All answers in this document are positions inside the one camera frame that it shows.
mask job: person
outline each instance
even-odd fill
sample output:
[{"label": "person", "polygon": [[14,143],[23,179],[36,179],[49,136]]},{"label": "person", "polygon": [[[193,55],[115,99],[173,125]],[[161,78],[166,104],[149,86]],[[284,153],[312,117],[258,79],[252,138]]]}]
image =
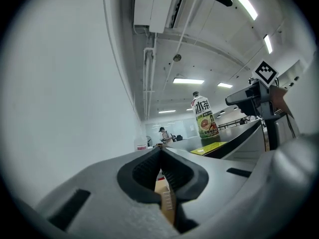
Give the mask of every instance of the person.
[{"label": "person", "polygon": [[213,115],[210,115],[210,121],[211,121],[211,123],[210,123],[209,130],[216,131],[217,126],[216,126],[216,123],[215,123],[215,121],[214,121]]},{"label": "person", "polygon": [[172,137],[168,135],[168,132],[165,131],[165,128],[164,128],[164,127],[161,127],[161,128],[159,129],[159,132],[161,132],[162,139],[163,139],[163,141],[166,142],[166,144],[168,144],[168,143],[173,143]]},{"label": "person", "polygon": [[252,122],[252,121],[254,121],[254,120],[256,120],[256,116],[253,116],[253,115],[249,116],[249,121],[250,121],[250,122]]}]

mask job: table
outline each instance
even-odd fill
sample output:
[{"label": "table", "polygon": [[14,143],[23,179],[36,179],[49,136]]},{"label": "table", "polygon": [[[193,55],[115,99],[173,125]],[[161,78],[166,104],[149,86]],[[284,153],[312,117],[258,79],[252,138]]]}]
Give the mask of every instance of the table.
[{"label": "table", "polygon": [[229,160],[202,157],[178,149],[168,148],[175,154],[202,166],[208,173],[209,181],[196,200],[182,203],[184,214],[202,224],[217,214],[240,191],[247,178],[227,172],[230,168],[253,171],[255,165]]},{"label": "table", "polygon": [[202,139],[197,136],[174,142],[170,145],[170,147],[191,152],[214,142],[227,142],[219,148],[214,149],[213,151],[204,155],[213,158],[223,158],[228,153],[231,153],[238,146],[240,146],[245,140],[247,140],[260,126],[262,126],[261,121],[258,119],[244,125],[222,129],[219,131],[219,135],[216,137]]}]

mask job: white wall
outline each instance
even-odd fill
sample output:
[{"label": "white wall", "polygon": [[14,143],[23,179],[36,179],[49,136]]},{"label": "white wall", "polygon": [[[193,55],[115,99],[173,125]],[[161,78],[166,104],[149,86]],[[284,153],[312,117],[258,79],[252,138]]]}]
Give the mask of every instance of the white wall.
[{"label": "white wall", "polygon": [[144,113],[137,104],[142,99],[142,89],[136,87],[139,82],[132,32],[132,0],[104,0],[113,47],[121,80],[126,87],[130,102],[141,117]]},{"label": "white wall", "polygon": [[283,4],[282,9],[285,16],[283,28],[286,32],[284,33],[285,38],[291,43],[292,50],[295,50],[295,52],[288,54],[286,57],[290,57],[291,61],[296,60],[298,57],[305,69],[312,62],[314,52],[317,50],[316,36],[303,13],[292,0],[279,1]]},{"label": "white wall", "polygon": [[288,48],[273,63],[273,67],[278,71],[279,76],[281,76],[298,61],[304,62],[302,55],[295,48]]},{"label": "white wall", "polygon": [[15,19],[0,57],[1,171],[31,206],[134,151],[142,129],[114,52],[103,0],[30,0]]},{"label": "white wall", "polygon": [[319,132],[319,58],[316,56],[299,80],[284,95],[302,134]]},{"label": "white wall", "polygon": [[184,120],[184,119],[191,119],[195,118],[195,115],[193,111],[188,111],[183,114],[159,114],[156,118],[151,118],[149,120],[144,121],[145,124],[149,123],[161,123],[161,122],[168,122],[168,121],[174,121],[174,120]]}]

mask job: ceiling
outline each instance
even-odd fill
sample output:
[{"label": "ceiling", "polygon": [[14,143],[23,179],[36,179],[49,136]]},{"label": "ceiling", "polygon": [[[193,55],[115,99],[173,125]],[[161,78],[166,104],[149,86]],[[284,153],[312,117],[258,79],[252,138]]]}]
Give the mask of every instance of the ceiling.
[{"label": "ceiling", "polygon": [[[275,64],[294,49],[287,38],[287,15],[279,0],[249,0],[258,13],[255,21],[237,0],[233,0],[231,7],[214,0],[197,0],[178,52],[182,59],[174,63],[163,91],[193,1],[186,0],[177,28],[166,28],[158,35],[150,118],[160,116],[159,111],[186,112],[194,91],[209,98],[214,113],[225,109],[225,98],[248,86],[251,70],[262,59]],[[266,34],[271,39],[271,54],[264,45]],[[137,87],[142,90],[143,49],[147,38],[144,34],[136,34],[134,43],[141,79]],[[204,80],[204,83],[173,84],[175,77]],[[220,82],[233,87],[218,87]]]}]

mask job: pipe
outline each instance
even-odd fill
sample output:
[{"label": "pipe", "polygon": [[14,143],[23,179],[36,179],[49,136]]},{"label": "pipe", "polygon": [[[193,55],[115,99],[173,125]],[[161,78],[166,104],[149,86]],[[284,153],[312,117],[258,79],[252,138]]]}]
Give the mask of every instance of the pipe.
[{"label": "pipe", "polygon": [[150,66],[150,61],[148,60],[148,64],[147,64],[147,56],[146,53],[148,51],[153,51],[153,48],[145,48],[144,49],[144,55],[143,55],[143,102],[144,102],[144,118],[146,119],[147,116],[147,83],[148,81],[148,77],[149,77],[149,66]]},{"label": "pipe", "polygon": [[155,34],[155,39],[154,39],[154,47],[153,47],[153,60],[152,60],[151,83],[150,83],[150,91],[151,92],[150,92],[150,101],[149,101],[149,109],[148,109],[147,119],[150,116],[150,110],[151,110],[151,100],[152,100],[155,65],[156,65],[157,41],[158,41],[158,34],[156,33]]},{"label": "pipe", "polygon": [[[149,85],[149,69],[150,69],[150,57],[149,55],[146,53],[146,70],[145,70],[145,91],[148,89],[148,85]],[[145,118],[147,118],[147,107],[148,107],[148,93],[145,92]]]},{"label": "pipe", "polygon": [[[178,42],[178,46],[177,46],[175,55],[177,55],[178,52],[179,52],[180,45],[181,45],[181,41],[183,40],[183,37],[184,37],[184,35],[185,35],[185,31],[186,31],[186,28],[187,28],[187,26],[188,26],[188,23],[189,23],[189,20],[190,20],[190,16],[191,16],[191,14],[192,14],[192,12],[193,12],[193,9],[194,9],[194,6],[195,6],[196,1],[197,1],[197,0],[194,0],[194,1],[193,1],[193,4],[191,5],[191,8],[190,8],[190,11],[189,11],[189,14],[188,14],[188,17],[187,17],[187,20],[186,20],[186,23],[185,23],[183,32],[182,32],[182,34],[181,34],[181,36],[180,36],[180,39],[179,39],[179,42]],[[165,83],[164,83],[164,87],[163,87],[163,90],[162,90],[161,95],[160,95],[160,100],[159,100],[159,102],[161,102],[161,98],[162,98],[162,96],[163,96],[163,93],[164,93],[166,84],[167,84],[167,82],[168,82],[168,78],[169,78],[169,76],[170,76],[170,72],[171,72],[171,69],[172,69],[173,65],[174,65],[174,60],[173,60],[173,61],[171,62],[171,64],[170,64],[170,68],[169,68],[169,71],[168,71],[168,75],[167,75],[167,77],[166,77],[166,80],[165,80]]]},{"label": "pipe", "polygon": [[143,105],[144,105],[144,119],[146,119],[146,116],[145,116],[145,110],[146,110],[146,107],[145,107],[145,49],[144,49],[144,54],[143,54]]}]

